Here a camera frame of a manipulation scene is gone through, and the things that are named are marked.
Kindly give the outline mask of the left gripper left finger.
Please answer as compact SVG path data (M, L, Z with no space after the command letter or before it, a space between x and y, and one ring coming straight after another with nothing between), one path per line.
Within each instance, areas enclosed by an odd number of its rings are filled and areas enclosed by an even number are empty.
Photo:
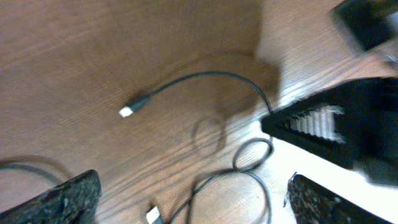
M94 223L101 197L100 178L88 170L1 213L1 223Z

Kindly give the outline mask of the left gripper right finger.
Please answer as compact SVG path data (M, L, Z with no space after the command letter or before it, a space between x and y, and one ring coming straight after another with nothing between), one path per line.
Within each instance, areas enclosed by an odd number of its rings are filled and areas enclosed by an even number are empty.
M287 203L299 224L389 223L298 173L288 180L284 204Z

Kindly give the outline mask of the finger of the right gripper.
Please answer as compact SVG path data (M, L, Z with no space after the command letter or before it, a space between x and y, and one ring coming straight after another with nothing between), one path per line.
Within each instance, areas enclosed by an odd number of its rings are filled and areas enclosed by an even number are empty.
M364 156L397 165L397 79L333 85L261 119L266 134L345 169Z

